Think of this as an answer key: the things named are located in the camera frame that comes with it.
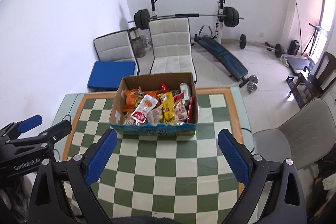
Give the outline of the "blue black workout bench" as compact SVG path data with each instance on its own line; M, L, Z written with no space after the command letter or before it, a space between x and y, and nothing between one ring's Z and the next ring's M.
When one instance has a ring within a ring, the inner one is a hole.
M195 36L194 42L212 54L228 70L230 77L241 81L240 88L247 84L249 78L247 68L229 50L209 37Z

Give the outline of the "white padded chair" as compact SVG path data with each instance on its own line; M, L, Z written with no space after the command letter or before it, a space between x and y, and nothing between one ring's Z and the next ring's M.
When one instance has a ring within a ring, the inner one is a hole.
M139 65L127 30L112 32L93 40L99 61L134 61L133 75L139 75Z
M150 74L191 73L197 81L197 73L191 50L188 18L167 18L149 24L153 46L153 63Z

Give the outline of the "white orange sauce packet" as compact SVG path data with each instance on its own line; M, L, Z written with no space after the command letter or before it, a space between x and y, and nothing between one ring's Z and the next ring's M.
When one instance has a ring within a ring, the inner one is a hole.
M134 120L135 126L141 126L147 123L147 117L151 110L155 109L158 100L148 94L144 95L138 106L131 113L130 117Z

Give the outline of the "chrome dumbbell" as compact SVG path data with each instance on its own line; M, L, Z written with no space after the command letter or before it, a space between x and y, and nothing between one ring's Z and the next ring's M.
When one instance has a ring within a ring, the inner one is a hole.
M249 93L255 92L257 90L258 82L259 82L259 78L256 75L251 75L248 78L247 91Z

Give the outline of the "orange snack packet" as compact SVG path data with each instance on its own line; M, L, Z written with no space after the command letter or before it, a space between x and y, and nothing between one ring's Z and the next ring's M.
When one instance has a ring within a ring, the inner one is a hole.
M143 91L144 95L150 95L153 98L157 98L158 94L161 94L162 91L161 90L153 90L153 91Z

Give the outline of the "white padded chair left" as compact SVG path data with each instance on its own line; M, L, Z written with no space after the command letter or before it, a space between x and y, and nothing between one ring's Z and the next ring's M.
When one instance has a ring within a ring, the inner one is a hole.
M93 40L99 61L134 61L133 75L139 75L139 65L127 30L112 32Z

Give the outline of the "cardboard snack box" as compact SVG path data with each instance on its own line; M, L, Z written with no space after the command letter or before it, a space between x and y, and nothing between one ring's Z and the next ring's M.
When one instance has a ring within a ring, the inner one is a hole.
M109 124L124 135L193 136L198 124L193 74L159 73L123 78Z

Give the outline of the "red white shrimp packet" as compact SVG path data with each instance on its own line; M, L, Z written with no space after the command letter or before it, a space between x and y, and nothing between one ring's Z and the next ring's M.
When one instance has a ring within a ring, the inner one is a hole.
M174 98L174 118L176 121L186 121L187 120L187 110L184 103L184 94L177 94Z

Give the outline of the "dark wooden chair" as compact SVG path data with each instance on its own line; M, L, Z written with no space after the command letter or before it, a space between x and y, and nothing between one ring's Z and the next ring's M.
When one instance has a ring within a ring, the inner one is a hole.
M335 75L335 56L324 52L314 73L305 66L296 81L294 77L288 76L286 83L290 87L289 95L293 95L298 107L303 108L311 100L322 98L335 84L335 76L331 78L332 75Z

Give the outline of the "orange snack bag in box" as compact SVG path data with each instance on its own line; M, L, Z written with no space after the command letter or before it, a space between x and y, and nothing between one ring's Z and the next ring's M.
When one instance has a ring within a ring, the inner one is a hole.
M140 87L137 89L130 89L124 92L125 95L125 106L123 107L123 112L132 112L139 105L143 98L143 92Z

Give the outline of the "yellow snack bag in box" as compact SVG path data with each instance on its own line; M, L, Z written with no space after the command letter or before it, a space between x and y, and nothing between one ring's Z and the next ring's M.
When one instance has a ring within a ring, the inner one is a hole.
M167 93L159 93L157 95L158 99L161 102L162 105L162 111L163 111L163 122L165 124L171 122L174 120L174 99L172 92Z

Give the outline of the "white padded chair centre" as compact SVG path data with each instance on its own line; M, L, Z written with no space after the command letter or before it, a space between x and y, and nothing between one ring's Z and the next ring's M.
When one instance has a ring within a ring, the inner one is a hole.
M150 74L191 73L197 81L197 73L191 50L188 18L167 18L149 24L153 46L153 63Z

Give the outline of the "green checkered table mat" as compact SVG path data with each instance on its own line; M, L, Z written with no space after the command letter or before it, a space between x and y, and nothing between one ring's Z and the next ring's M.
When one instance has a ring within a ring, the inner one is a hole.
M221 223L242 191L221 153L222 129L241 137L237 89L198 90L190 136L119 135L91 186L110 217L169 217L180 223Z

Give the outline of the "red snack packet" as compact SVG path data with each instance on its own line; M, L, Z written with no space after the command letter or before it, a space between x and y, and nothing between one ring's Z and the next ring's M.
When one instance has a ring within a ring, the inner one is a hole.
M188 108L188 113L187 113L187 123L192 122L193 118L193 108L194 108L194 97L192 96L189 101L189 108Z

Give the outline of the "pink yellow snack bag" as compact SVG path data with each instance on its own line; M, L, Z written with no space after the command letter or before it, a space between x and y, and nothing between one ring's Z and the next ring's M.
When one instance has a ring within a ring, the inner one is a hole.
M147 122L152 126L156 126L159 123L163 123L163 106L159 105L158 107L151 110L147 115Z

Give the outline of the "blue seat cushion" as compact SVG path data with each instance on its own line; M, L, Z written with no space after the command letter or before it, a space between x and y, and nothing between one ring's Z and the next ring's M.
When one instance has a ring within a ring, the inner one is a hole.
M134 61L96 61L87 87L93 90L115 91L124 77L133 76Z

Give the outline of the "white snack bag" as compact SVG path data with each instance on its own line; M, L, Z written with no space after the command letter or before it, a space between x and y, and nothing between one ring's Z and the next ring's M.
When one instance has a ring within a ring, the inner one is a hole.
M180 83L180 90L183 93L185 102L189 102L191 98L191 90L187 83Z

